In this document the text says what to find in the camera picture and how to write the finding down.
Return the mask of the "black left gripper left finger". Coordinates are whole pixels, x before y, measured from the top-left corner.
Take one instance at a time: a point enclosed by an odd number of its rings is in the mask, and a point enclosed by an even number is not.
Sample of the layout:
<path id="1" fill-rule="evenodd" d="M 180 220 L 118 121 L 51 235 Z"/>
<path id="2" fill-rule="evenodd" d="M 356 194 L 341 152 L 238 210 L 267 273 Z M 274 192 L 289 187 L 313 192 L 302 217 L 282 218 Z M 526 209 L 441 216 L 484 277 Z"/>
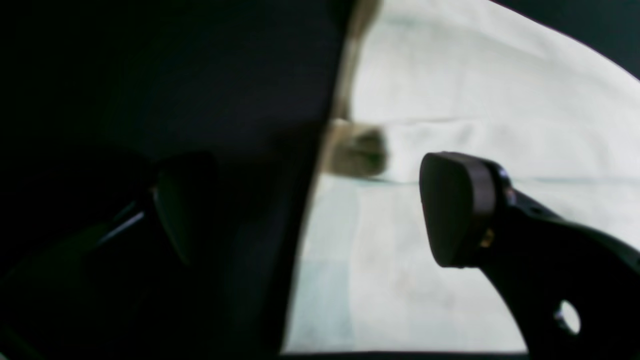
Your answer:
<path id="1" fill-rule="evenodd" d="M 169 342 L 176 294 L 208 231 L 217 164 L 80 159 L 1 196 L 1 358 L 142 360 Z"/>

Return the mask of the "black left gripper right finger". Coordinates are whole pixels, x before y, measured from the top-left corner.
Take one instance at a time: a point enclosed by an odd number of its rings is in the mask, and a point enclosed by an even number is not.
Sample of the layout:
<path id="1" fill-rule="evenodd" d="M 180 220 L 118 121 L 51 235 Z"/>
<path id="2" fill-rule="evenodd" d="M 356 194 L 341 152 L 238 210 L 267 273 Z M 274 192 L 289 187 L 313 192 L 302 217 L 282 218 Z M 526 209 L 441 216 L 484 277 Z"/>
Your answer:
<path id="1" fill-rule="evenodd" d="M 419 192 L 436 263 L 487 276 L 532 360 L 639 358 L 638 250 L 563 219 L 485 158 L 427 153 Z"/>

